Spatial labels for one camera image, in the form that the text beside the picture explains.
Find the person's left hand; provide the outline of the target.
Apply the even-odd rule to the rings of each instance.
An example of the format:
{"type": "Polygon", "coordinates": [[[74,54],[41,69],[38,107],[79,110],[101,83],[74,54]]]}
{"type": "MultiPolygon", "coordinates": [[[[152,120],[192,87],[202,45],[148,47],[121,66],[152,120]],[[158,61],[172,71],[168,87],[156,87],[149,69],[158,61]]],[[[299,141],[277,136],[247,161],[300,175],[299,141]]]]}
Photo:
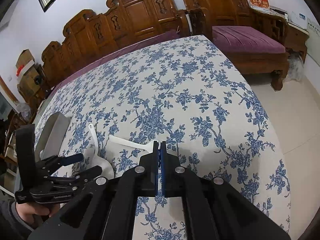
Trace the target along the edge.
{"type": "Polygon", "coordinates": [[[60,210],[60,204],[43,206],[38,203],[16,203],[16,211],[19,217],[27,224],[35,223],[35,216],[49,216],[52,217],[60,210]]]}

